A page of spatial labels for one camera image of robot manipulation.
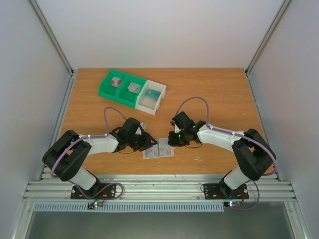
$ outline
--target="metal bracket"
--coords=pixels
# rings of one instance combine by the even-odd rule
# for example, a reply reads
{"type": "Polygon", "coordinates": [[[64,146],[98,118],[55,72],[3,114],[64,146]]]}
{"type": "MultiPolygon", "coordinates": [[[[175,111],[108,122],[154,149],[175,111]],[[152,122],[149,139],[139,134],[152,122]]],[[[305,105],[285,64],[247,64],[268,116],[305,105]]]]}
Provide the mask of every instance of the metal bracket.
{"type": "MultiPolygon", "coordinates": [[[[104,188],[105,186],[109,185],[109,183],[101,183],[99,185],[99,188],[96,189],[96,191],[100,191],[102,188],[104,188]]],[[[83,192],[88,195],[90,194],[89,191],[82,189],[83,192]]],[[[112,199],[115,198],[115,193],[116,193],[116,185],[113,185],[111,187],[107,187],[105,188],[99,195],[97,195],[96,197],[92,198],[92,199],[112,199]]],[[[82,193],[80,192],[80,190],[76,187],[73,186],[72,190],[71,190],[71,199],[83,199],[83,200],[87,200],[87,198],[83,197],[82,193]]]]}
{"type": "MultiPolygon", "coordinates": [[[[229,198],[225,198],[222,192],[219,190],[219,183],[205,183],[202,185],[203,192],[206,200],[216,200],[216,199],[225,199],[225,200],[240,200],[242,196],[234,191],[233,195],[229,198]]],[[[243,184],[237,189],[244,195],[244,199],[249,199],[247,185],[243,184]]]]}

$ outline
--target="white plastic strip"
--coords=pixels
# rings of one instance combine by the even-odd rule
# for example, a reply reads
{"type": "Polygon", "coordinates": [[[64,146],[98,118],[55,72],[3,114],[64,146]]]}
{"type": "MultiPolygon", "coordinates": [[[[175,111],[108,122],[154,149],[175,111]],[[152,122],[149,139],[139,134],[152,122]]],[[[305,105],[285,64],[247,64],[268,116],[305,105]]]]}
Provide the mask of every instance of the white plastic strip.
{"type": "Polygon", "coordinates": [[[103,206],[90,209],[87,202],[38,202],[34,208],[38,212],[104,212],[104,213],[136,213],[136,212],[223,212],[219,202],[204,203],[125,203],[106,202],[103,206]]]}

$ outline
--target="metal floor panel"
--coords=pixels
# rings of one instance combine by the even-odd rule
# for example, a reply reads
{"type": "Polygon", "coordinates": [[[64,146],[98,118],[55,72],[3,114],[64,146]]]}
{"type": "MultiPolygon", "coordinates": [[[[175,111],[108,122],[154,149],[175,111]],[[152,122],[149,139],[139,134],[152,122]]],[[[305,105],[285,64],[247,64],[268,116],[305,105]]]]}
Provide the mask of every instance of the metal floor panel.
{"type": "Polygon", "coordinates": [[[26,239],[291,239],[284,203],[224,213],[34,212],[26,239]]]}

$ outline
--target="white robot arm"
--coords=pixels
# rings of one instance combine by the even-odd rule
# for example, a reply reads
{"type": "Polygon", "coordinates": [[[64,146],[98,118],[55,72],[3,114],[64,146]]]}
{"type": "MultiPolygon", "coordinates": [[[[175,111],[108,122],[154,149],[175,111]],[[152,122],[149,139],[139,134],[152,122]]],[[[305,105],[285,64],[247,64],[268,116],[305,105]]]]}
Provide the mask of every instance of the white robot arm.
{"type": "Polygon", "coordinates": [[[225,198],[236,193],[242,184],[258,180],[275,163],[276,156],[260,134],[249,129],[246,132],[229,131],[199,121],[194,123],[185,112],[172,119],[175,131],[169,132],[168,144],[173,147],[209,143],[225,148],[235,154],[238,167],[231,170],[219,183],[220,192],[225,198]]]}

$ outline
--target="black cable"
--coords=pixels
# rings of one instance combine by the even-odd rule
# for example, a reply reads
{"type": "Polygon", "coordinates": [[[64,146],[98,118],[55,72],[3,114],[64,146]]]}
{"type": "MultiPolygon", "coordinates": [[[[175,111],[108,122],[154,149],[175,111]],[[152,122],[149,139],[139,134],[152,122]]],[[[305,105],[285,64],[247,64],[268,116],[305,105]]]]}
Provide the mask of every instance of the black cable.
{"type": "Polygon", "coordinates": [[[200,147],[202,147],[203,146],[203,144],[201,143],[200,144],[200,146],[199,147],[187,147],[186,145],[184,145],[184,147],[186,147],[186,148],[200,148],[200,147]]]}
{"type": "MultiPolygon", "coordinates": [[[[129,153],[124,153],[124,152],[123,152],[123,154],[130,154],[130,153],[133,153],[133,152],[134,152],[134,150],[133,150],[132,152],[129,152],[129,153]]],[[[122,153],[122,152],[119,151],[119,153],[122,153]]]]}

